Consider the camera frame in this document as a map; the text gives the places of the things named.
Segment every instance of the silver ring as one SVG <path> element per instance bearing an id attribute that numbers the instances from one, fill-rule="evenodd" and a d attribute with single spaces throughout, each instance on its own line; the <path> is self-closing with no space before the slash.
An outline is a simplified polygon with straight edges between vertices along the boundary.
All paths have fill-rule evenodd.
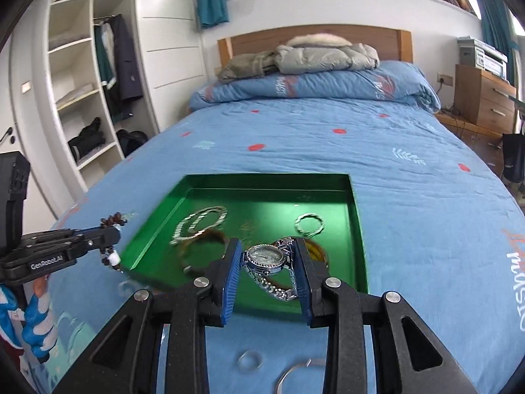
<path id="1" fill-rule="evenodd" d="M 203 214 L 203 213 L 205 213 L 205 215 L 207 215 L 211 211 L 220 212 L 219 219 L 217 219 L 217 221 L 215 223 L 211 224 L 210 226 L 207 226 L 206 228 L 203 228 L 202 230 L 199 230 L 199 231 L 195 232 L 191 236 L 188 236 L 188 237 L 182 237 L 181 236 L 182 228 L 184 227 L 186 222 L 190 221 L 195 216 L 198 216 L 197 220 L 195 222 L 193 222 L 193 224 L 191 224 L 191 226 L 190 226 L 190 229 L 195 230 L 195 227 L 197 226 L 197 224 L 204 218 L 203 216 L 201 217 L 200 215 Z M 226 219 L 227 213 L 228 212 L 227 212 L 226 208 L 224 208 L 222 206 L 215 206 L 213 208 L 204 208 L 204 209 L 196 211 L 195 213 L 191 213 L 190 215 L 186 216 L 184 219 L 182 219 L 182 221 L 180 221 L 178 223 L 177 227 L 175 228 L 175 231 L 173 232 L 173 237 L 172 237 L 172 240 L 170 241 L 170 244 L 172 246 L 177 246 L 177 244 L 179 244 L 181 242 L 185 242 L 187 240 L 194 239 L 195 237 L 199 237 L 199 235 L 203 234 L 204 231 L 216 228 L 222 222 L 224 222 L 224 219 Z"/>
<path id="2" fill-rule="evenodd" d="M 283 382 L 286 379 L 286 377 L 292 373 L 294 370 L 299 369 L 301 367 L 311 367 L 311 366 L 326 366 L 326 361 L 324 361 L 322 358 L 310 358 L 308 361 L 304 363 L 297 363 L 294 366 L 290 367 L 286 372 L 282 374 L 282 376 L 277 381 L 277 385 L 275 386 L 275 394 L 283 394 Z"/>
<path id="3" fill-rule="evenodd" d="M 317 219 L 321 223 L 321 226 L 317 228 L 314 232 L 308 232 L 306 230 L 303 230 L 299 225 L 299 223 L 303 219 L 306 219 L 308 217 Z M 305 213 L 304 215 L 299 216 L 293 225 L 295 226 L 295 229 L 299 234 L 304 235 L 305 237 L 313 237 L 314 235 L 320 234 L 323 231 L 323 229 L 325 228 L 325 221 L 323 221 L 323 218 L 317 213 Z"/>
<path id="4" fill-rule="evenodd" d="M 254 359 L 254 365 L 253 366 L 243 366 L 242 361 L 245 357 L 252 357 Z M 239 358 L 237 359 L 237 367 L 239 370 L 243 372 L 255 372 L 256 370 L 261 369 L 261 366 L 263 365 L 263 356 L 261 353 L 258 353 L 257 351 L 254 351 L 252 349 L 244 351 Z"/>

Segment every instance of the blue duvet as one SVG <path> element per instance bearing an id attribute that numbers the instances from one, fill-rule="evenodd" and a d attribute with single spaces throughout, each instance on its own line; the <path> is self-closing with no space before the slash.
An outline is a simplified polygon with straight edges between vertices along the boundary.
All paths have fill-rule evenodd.
<path id="1" fill-rule="evenodd" d="M 481 394 L 495 394 L 525 351 L 525 218 L 500 180 L 433 117 L 439 100 L 412 65 L 272 76 L 209 86 L 194 112 L 141 147 L 58 223 L 86 228 L 128 214 L 119 249 L 188 173 L 317 172 L 352 176 L 369 292 L 400 292 Z M 85 345 L 139 287 L 92 252 L 49 280 L 59 341 L 32 371 L 51 391 Z M 212 394 L 270 394 L 281 373 L 324 357 L 326 330 L 235 314 L 208 329 Z M 259 351 L 257 372 L 237 357 Z M 285 392 L 318 394 L 323 371 L 305 369 Z M 368 372 L 371 389 L 373 369 Z"/>

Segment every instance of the watch face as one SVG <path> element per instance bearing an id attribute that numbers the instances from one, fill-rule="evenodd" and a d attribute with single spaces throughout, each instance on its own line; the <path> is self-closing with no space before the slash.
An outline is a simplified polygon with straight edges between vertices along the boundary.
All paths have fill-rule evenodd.
<path id="1" fill-rule="evenodd" d="M 248 259 L 264 268 L 279 266 L 284 261 L 284 254 L 277 247 L 261 244 L 248 250 Z"/>

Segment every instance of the metal screw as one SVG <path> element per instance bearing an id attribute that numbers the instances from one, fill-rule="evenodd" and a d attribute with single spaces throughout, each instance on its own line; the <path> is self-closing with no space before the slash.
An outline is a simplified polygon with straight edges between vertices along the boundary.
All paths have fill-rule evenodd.
<path id="1" fill-rule="evenodd" d="M 397 304 L 401 300 L 401 295 L 397 292 L 387 292 L 385 298 L 387 298 L 388 302 L 393 302 L 394 304 Z"/>
<path id="2" fill-rule="evenodd" d="M 209 280 L 206 277 L 197 277 L 193 280 L 193 285 L 195 287 L 206 287 L 209 284 Z"/>
<path id="3" fill-rule="evenodd" d="M 133 294 L 133 298 L 139 302 L 143 302 L 150 296 L 150 293 L 145 289 L 140 289 Z"/>
<path id="4" fill-rule="evenodd" d="M 328 287 L 340 287 L 341 286 L 341 280 L 339 280 L 336 277 L 328 277 L 325 280 L 325 283 Z"/>

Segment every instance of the wardrobe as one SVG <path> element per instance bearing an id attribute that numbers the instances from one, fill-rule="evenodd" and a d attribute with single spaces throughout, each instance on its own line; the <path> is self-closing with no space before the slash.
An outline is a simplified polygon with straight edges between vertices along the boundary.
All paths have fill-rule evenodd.
<path id="1" fill-rule="evenodd" d="M 133 40 L 143 91 L 126 119 L 112 117 L 95 45 L 96 25 L 117 15 Z M 124 159 L 119 130 L 153 138 L 185 115 L 189 96 L 207 81 L 194 0 L 35 0 L 12 43 L 17 127 L 58 215 Z M 94 120 L 105 142 L 78 158 L 68 142 Z"/>

